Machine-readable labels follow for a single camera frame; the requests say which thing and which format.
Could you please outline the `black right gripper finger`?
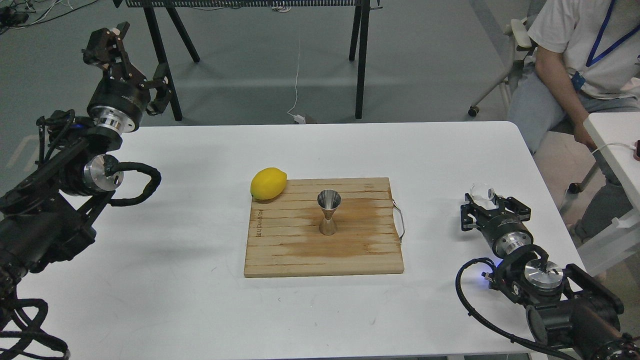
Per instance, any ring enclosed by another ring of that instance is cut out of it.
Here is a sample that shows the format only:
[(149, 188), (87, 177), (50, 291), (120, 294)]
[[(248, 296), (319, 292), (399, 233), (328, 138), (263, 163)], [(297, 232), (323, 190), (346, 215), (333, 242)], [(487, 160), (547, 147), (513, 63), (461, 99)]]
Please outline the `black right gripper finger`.
[(489, 223), (489, 210), (478, 205), (470, 193), (464, 194), (466, 203), (461, 205), (461, 230), (470, 231), (475, 228), (485, 228)]
[(512, 196), (503, 197), (497, 195), (494, 198), (494, 204), (502, 214), (514, 214), (519, 221), (526, 222), (531, 219), (531, 208)]

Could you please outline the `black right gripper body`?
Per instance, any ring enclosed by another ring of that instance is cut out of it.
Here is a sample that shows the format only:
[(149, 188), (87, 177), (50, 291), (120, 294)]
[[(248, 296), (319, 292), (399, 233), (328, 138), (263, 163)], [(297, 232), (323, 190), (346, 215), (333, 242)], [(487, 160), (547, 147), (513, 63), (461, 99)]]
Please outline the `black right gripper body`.
[(500, 259), (518, 248), (533, 244), (528, 228), (516, 214), (507, 210), (478, 210), (475, 223), (493, 254)]

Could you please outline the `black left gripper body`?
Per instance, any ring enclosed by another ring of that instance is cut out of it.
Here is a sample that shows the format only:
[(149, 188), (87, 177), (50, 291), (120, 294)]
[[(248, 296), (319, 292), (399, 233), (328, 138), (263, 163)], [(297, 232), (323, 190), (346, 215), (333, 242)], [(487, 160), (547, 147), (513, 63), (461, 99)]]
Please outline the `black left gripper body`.
[(119, 133), (135, 132), (150, 100), (148, 90), (104, 77), (87, 105), (87, 114), (99, 125), (111, 127)]

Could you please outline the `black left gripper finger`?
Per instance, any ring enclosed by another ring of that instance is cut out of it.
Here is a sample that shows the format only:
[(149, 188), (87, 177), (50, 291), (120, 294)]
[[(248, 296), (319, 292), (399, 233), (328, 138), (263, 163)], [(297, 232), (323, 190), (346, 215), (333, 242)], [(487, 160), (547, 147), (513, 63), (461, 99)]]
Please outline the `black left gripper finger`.
[(151, 80), (141, 71), (137, 71), (135, 76), (135, 87), (141, 92), (142, 105), (146, 113), (149, 116), (162, 114), (173, 96), (169, 87), (169, 64), (158, 64)]
[(137, 84), (137, 71), (131, 64), (122, 41), (129, 28), (129, 22), (121, 22), (112, 29), (94, 30), (86, 48), (82, 50), (83, 62), (101, 69), (104, 82), (114, 80)]

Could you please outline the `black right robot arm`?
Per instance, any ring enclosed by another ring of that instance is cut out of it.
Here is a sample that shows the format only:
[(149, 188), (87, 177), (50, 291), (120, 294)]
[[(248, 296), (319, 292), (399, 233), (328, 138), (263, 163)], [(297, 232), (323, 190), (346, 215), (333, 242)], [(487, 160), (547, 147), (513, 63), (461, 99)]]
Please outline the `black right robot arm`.
[[(465, 194), (465, 199), (461, 230), (479, 230), (500, 259), (499, 264), (488, 257), (471, 259), (458, 270), (455, 292), (469, 317), (512, 343), (564, 360), (570, 358), (564, 349), (573, 349), (583, 360), (639, 358), (639, 346), (633, 336), (620, 330), (622, 301), (578, 265), (561, 267), (534, 244), (524, 225), (530, 219), (530, 207), (511, 196), (494, 193), (489, 194), (493, 209), (478, 205), (470, 193)], [(461, 280), (464, 270), (474, 264), (490, 268), (482, 273), (490, 289), (525, 308), (532, 341), (498, 328), (467, 300)]]

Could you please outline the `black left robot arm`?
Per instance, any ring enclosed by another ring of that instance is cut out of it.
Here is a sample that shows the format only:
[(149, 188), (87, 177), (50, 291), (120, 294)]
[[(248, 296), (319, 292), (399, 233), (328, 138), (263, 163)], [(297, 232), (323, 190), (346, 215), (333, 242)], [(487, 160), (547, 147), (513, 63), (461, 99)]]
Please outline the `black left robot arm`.
[(150, 198), (162, 182), (156, 168), (121, 162), (111, 155), (122, 134), (135, 132), (143, 114), (162, 114), (173, 93), (169, 66), (158, 64), (148, 79), (131, 63), (123, 39), (130, 23), (94, 30), (82, 51), (85, 64), (102, 79), (87, 105), (87, 116), (73, 109), (40, 117), (37, 168), (1, 198), (1, 337), (16, 343), (1, 349), (3, 360), (39, 359), (26, 349), (37, 342), (70, 358), (65, 341), (46, 333), (48, 303), (18, 297), (26, 274), (72, 260), (93, 244), (93, 223), (105, 207), (132, 207)]

